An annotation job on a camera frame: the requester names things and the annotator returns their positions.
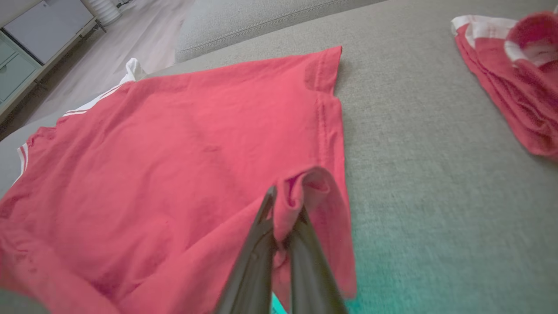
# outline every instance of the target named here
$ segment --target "white ribbed object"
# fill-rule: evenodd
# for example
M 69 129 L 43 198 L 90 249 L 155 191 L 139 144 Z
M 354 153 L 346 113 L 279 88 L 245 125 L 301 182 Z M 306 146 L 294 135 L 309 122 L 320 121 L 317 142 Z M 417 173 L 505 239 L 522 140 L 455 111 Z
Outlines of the white ribbed object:
M 110 0 L 89 0 L 103 26 L 116 21 L 122 13 Z

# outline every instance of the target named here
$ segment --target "metal tongs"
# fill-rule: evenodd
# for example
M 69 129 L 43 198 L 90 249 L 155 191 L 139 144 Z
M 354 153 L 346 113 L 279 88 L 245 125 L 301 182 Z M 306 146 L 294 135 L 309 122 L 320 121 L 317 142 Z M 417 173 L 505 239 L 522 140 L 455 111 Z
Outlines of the metal tongs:
M 214 314 L 268 314 L 271 271 L 277 244 L 270 215 L 277 190 L 271 187 L 259 208 Z M 292 314 L 339 314 L 347 308 L 304 208 L 284 246 L 291 259 Z

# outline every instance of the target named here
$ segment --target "white cabinet door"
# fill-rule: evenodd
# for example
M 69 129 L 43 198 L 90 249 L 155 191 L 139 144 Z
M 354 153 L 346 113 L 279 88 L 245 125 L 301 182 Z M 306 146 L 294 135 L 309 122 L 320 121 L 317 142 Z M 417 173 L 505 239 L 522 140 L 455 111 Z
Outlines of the white cabinet door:
M 44 1 L 8 23 L 4 29 L 43 63 L 47 63 L 75 35 Z
M 77 34 L 93 15 L 79 0 L 45 0 L 59 19 Z

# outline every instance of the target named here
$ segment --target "light wood floor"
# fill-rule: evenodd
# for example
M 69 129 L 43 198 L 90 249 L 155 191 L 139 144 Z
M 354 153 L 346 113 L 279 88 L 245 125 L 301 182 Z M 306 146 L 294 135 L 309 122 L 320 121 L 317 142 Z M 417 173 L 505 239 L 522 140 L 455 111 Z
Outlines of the light wood floor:
M 49 73 L 47 91 L 30 93 L 10 128 L 81 106 L 118 84 L 130 58 L 147 73 L 172 65 L 178 31 L 193 1 L 133 0 L 121 7 L 122 17 L 106 27 L 106 34 L 95 31 Z

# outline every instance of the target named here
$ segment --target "folded red garment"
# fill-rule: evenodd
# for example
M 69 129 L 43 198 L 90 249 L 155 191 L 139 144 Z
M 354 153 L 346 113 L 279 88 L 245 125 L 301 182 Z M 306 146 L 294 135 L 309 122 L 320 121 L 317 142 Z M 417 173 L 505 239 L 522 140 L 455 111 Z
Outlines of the folded red garment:
M 558 160 L 558 16 L 452 20 L 462 57 L 531 153 Z
M 40 128 L 0 201 L 3 264 L 54 313 L 208 313 L 275 184 L 276 239 L 304 204 L 354 296 L 340 54 L 129 82 Z M 283 304 L 287 260 L 273 272 Z

